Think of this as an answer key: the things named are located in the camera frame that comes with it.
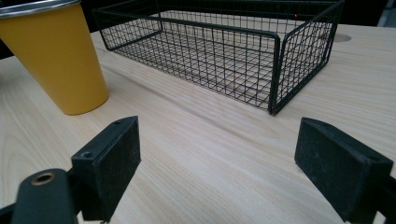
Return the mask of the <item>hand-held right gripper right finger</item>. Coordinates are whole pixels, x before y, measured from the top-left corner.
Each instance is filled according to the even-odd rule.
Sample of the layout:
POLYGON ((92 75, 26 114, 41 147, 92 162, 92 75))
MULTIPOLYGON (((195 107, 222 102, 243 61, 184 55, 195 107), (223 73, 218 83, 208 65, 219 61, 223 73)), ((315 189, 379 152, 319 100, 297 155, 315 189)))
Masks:
POLYGON ((326 122, 303 118, 294 160, 343 221, 394 221, 393 161, 326 122))

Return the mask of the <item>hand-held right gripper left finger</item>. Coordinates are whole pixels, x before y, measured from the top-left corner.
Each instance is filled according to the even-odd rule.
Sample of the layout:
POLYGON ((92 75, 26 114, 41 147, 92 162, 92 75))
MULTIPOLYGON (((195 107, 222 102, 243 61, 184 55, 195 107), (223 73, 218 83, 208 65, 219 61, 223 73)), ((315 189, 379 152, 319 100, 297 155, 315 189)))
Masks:
POLYGON ((83 218, 108 222, 141 162, 138 116, 111 122, 71 162, 83 218))

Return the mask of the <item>yellow cup with metal rim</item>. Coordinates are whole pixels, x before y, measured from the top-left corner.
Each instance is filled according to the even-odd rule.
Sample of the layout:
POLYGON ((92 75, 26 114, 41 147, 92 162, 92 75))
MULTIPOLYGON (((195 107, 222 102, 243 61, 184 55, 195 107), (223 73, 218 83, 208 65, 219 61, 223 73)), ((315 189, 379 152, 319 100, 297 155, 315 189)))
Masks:
POLYGON ((80 2, 0 7, 0 40, 66 115, 90 112, 109 97, 80 2))

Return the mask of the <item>black wire mesh basket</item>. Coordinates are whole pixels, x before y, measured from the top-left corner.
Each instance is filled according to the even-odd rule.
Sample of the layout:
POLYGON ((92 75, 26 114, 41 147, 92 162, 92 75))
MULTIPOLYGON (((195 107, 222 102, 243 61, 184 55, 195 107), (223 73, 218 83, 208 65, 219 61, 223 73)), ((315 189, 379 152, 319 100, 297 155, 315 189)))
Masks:
POLYGON ((276 115, 328 63, 344 0, 128 0, 105 47, 276 115))

